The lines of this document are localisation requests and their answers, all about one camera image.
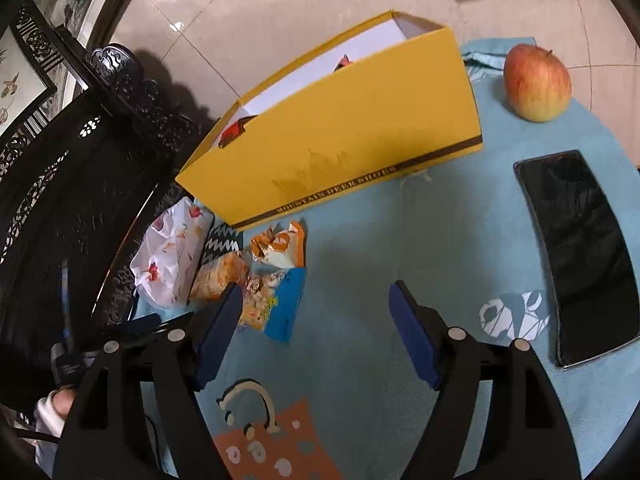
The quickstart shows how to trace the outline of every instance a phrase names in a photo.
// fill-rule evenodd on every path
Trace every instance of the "yellow shoe box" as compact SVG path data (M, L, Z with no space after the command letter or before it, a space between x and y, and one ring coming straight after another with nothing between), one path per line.
M343 56L352 63L334 72ZM254 115L218 146L227 127ZM481 145L452 31L390 10L244 95L176 180L242 230Z

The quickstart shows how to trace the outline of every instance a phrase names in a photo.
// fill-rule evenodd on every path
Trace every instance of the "red apple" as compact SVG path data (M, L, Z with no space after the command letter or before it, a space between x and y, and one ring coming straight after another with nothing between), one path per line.
M558 117L571 101L569 71L552 51L518 44L504 61L504 89L516 113L543 123Z

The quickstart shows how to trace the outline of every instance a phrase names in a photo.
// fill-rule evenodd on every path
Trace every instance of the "smartphone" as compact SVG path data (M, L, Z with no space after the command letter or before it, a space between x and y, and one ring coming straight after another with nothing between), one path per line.
M582 154L516 162L546 250L558 316L558 364L590 361L640 335L640 301L618 220Z

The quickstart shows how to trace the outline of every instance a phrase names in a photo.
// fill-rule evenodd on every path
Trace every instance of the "orange snack wrapper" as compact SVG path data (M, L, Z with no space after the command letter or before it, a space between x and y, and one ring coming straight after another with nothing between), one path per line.
M273 226L251 238L251 253L256 262L270 264L280 269L305 266L305 230L298 222L289 228L273 233Z
M231 282L244 288L249 276L249 265L240 254L231 251L200 267L191 287L190 300L217 300Z

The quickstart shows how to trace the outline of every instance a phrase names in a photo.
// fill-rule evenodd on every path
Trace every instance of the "table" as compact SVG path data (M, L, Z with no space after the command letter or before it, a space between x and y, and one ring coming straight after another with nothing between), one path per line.
M291 217L306 224L308 268L292 339L281 344L254 330L234 335L217 378L197 395L214 438L232 430L216 400L251 378L283 420L290 419L287 410L308 410L316 449L321 444L343 478L399 478L437 397L415 375L388 313L388 287L403 279L418 303L485 342L495 339L482 330L484 304L501 298L516 308L540 300L550 321L532 346L564 407L582 474L608 451L638 403L640 346L569 370L554 367L552 301L513 163L580 149L618 218L636 280L640 176L613 135L575 100L557 120L533 124L504 104L501 79L480 80L474 92L480 152ZM247 231L245 245L264 227ZM459 473L478 458L490 393L482 384ZM252 392L234 399L231 410L236 430L265 420L262 399ZM285 430L286 438L297 431ZM265 448L264 468L271 469L274 457Z

